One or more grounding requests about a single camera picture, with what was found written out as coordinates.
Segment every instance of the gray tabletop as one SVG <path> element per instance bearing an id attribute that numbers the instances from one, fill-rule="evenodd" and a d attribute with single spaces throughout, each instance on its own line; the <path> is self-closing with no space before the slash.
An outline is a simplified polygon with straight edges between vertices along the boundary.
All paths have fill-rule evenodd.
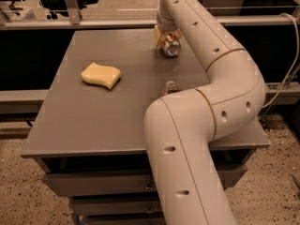
<path id="1" fill-rule="evenodd" d="M 153 45 L 152 29 L 77 31 L 58 69 L 23 147 L 24 158 L 97 156 L 145 153 L 143 116 L 161 97 L 165 83 L 181 89 L 208 83 L 202 67 L 184 39 L 182 53 L 166 58 Z M 121 70 L 110 91 L 83 82 L 81 72 L 92 62 Z M 238 134 L 211 144 L 266 146 L 262 127 L 253 122 L 255 136 Z"/>

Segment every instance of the table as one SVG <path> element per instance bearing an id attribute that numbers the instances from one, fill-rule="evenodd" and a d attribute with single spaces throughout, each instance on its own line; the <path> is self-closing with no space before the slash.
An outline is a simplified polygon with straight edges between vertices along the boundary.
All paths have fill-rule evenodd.
<path id="1" fill-rule="evenodd" d="M 168 81 L 181 89 L 208 83 L 184 38 L 179 57 L 153 45 L 153 29 L 77 31 L 37 121 L 22 149 L 44 169 L 44 182 L 69 197 L 88 224 L 164 224 L 143 141 L 143 116 Z M 92 62 L 121 70 L 110 91 L 84 83 Z M 257 119 L 210 143 L 225 188 L 247 171 L 246 162 L 269 141 Z"/>

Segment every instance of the sponge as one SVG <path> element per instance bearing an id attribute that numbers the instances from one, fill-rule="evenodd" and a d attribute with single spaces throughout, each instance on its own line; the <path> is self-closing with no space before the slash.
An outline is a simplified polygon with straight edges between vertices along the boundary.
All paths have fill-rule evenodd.
<path id="1" fill-rule="evenodd" d="M 118 68 L 98 65 L 94 62 L 82 72 L 82 79 L 86 83 L 103 85 L 110 90 L 120 77 L 121 71 Z"/>

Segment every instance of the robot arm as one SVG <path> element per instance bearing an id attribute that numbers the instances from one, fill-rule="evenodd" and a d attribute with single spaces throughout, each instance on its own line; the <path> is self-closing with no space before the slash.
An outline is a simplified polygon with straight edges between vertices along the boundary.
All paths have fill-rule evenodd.
<path id="1" fill-rule="evenodd" d="M 264 81 L 244 47 L 197 0 L 160 0 L 160 29 L 178 26 L 210 83 L 161 97 L 144 137 L 168 225 L 235 224 L 208 144 L 253 120 Z"/>

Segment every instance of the concrete floor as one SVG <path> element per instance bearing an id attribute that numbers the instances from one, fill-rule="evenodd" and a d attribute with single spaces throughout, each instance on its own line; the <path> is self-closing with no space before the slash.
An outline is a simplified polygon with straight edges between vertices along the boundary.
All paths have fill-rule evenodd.
<path id="1" fill-rule="evenodd" d="M 83 18 L 155 17 L 158 0 L 99 0 Z M 39 19 L 45 11 L 36 6 Z M 300 142 L 283 117 L 268 117 L 271 146 L 249 160 L 246 175 L 226 190 L 238 224 L 300 224 L 300 194 L 292 175 L 300 174 Z M 0 123 L 0 225 L 72 224 L 66 198 L 58 198 L 41 181 L 43 171 L 20 153 L 30 131 L 25 122 Z"/>

